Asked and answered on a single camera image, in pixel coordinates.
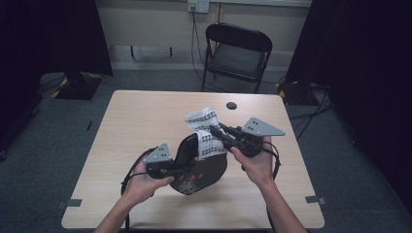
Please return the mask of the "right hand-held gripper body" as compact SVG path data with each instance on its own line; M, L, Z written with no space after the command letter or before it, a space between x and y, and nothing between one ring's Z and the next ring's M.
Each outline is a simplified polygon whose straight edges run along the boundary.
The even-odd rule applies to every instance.
M286 131L257 117L251 117L243 126L242 135L234 138L234 147L241 150L247 157L254 157L261 152L265 136L285 136Z

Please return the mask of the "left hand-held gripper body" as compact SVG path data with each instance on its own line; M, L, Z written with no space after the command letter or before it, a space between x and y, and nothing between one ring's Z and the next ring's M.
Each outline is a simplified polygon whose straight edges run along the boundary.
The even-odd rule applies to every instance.
M174 159L166 143L150 149L143 156L143 163L146 165L147 174L153 179L160 180L174 176Z

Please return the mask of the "white checked cloth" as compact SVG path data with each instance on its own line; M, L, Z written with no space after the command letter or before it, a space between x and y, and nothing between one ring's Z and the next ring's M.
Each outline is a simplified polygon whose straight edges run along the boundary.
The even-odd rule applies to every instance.
M197 135L200 159L226 153L223 142L210 132L212 126L218 130L222 129L213 108L208 107L200 112L190 113L185 117L185 123Z

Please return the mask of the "black floral pouch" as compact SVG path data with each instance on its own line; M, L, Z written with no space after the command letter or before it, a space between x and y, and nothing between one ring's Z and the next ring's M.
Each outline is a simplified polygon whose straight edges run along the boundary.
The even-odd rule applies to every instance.
M170 186L182 194L192 195L216 183L223 176L227 168L226 153L200 159L197 135L193 133L179 145L173 165L186 164L195 165L191 170L191 175L182 179L174 179Z

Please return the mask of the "person's left hand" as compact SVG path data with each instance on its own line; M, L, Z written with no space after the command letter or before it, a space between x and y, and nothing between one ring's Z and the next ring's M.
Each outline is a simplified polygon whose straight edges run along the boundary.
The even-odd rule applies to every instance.
M151 178L147 174L146 165L143 162L139 162L133 169L121 198L129 206L134 207L152 197L157 189L167 186L173 181L173 177L166 177L160 180Z

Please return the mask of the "person's right hand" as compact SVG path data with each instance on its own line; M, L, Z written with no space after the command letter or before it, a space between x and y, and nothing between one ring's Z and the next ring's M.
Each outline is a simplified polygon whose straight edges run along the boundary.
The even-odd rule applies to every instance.
M275 185L272 177L273 149L271 143L271 137L265 136L263 138L263 151L252 158L244 155L241 150L236 147L230 149L234 158L244 167L249 179L259 189L265 189Z

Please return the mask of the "black stand base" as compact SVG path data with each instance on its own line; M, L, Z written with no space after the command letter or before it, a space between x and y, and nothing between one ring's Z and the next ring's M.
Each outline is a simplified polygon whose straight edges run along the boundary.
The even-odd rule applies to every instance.
M91 100L101 81L101 75L65 72L63 81L51 97L67 100Z
M285 105L319 106L318 98L310 87L299 83L277 83L276 88Z

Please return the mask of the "black folding chair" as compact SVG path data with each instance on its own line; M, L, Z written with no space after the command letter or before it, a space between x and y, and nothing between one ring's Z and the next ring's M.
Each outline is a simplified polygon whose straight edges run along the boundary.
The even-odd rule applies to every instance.
M254 83L257 93L273 49L270 38L258 30L223 22L210 24L205 35L201 90L205 89L207 73L212 73Z

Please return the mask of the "grey floor tape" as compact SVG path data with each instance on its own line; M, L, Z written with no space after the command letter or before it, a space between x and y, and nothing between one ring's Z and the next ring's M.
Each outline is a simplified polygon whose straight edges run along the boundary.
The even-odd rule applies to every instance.
M316 195L306 196L305 200L308 204L310 204L310 203L318 203L319 205L325 205L326 204L325 197L318 197Z
M67 207L80 207L82 199L68 199L66 201L59 201L56 207L60 210L64 210Z

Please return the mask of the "black curtain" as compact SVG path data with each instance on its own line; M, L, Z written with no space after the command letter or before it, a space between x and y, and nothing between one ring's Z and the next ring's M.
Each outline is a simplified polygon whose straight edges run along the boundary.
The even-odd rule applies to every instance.
M289 83L319 83L412 213L412 0L312 0Z
M58 72L113 74L96 0L0 0L0 151Z

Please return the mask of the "white wall socket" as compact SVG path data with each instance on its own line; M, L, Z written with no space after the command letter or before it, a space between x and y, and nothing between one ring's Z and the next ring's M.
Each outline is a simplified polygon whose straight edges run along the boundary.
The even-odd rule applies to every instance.
M188 0L188 12L208 14L210 10L210 3L204 0Z

